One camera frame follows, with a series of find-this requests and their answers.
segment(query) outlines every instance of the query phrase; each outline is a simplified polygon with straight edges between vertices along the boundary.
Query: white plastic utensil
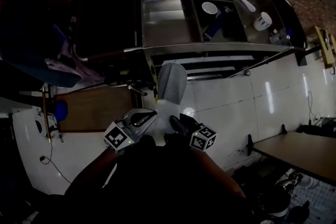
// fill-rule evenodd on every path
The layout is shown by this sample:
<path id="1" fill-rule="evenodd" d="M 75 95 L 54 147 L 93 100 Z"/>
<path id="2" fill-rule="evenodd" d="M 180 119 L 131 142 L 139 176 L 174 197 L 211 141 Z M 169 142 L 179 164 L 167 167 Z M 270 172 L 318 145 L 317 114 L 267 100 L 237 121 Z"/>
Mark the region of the white plastic utensil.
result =
<path id="1" fill-rule="evenodd" d="M 252 5 L 249 1 L 247 1 L 247 0 L 240 0 L 240 1 L 244 3 L 244 5 L 248 8 L 248 10 L 250 12 L 255 12 L 256 11 L 255 6 Z"/>

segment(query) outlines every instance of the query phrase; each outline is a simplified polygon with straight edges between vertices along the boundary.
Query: dark blue object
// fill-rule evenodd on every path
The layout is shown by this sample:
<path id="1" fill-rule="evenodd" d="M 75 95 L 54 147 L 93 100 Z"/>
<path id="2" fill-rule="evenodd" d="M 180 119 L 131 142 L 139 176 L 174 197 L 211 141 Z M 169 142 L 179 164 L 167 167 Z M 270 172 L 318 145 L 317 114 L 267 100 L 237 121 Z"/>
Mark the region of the dark blue object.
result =
<path id="1" fill-rule="evenodd" d="M 57 101 L 56 110 L 55 110 L 55 118 L 58 121 L 63 121 L 68 115 L 68 105 L 65 101 Z"/>

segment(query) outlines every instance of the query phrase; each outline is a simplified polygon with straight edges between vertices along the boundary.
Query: white paper cup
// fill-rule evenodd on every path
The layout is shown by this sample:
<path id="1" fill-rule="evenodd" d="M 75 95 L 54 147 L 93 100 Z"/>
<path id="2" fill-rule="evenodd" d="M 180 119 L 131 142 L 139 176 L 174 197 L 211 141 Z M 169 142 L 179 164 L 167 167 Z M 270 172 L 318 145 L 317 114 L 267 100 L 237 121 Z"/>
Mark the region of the white paper cup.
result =
<path id="1" fill-rule="evenodd" d="M 272 24 L 272 18 L 266 13 L 262 12 L 255 19 L 253 26 L 258 31 L 263 31 L 266 28 L 270 27 Z"/>

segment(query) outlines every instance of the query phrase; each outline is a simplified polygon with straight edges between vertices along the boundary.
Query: tiled floor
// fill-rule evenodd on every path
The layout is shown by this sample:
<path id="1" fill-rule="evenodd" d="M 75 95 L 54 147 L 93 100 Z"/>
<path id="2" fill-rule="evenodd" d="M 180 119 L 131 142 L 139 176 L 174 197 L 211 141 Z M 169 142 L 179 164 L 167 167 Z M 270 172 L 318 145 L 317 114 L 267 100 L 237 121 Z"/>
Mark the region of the tiled floor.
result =
<path id="1" fill-rule="evenodd" d="M 245 149 L 247 135 L 254 141 L 277 135 L 282 124 L 288 130 L 307 124 L 308 92 L 313 94 L 314 114 L 334 116 L 331 70 L 320 60 L 307 57 L 308 65 L 298 67 L 294 55 L 251 70 L 250 77 L 188 83 L 181 112 L 213 128 L 218 136 L 207 153 L 223 169 L 251 160 Z M 31 183 L 46 193 L 63 194 L 69 184 L 52 165 L 43 165 L 41 155 L 49 156 L 50 145 L 37 134 L 34 112 L 13 116 L 20 154 Z M 53 142 L 53 161 L 72 181 L 104 149 L 102 134 L 65 134 L 64 143 Z"/>

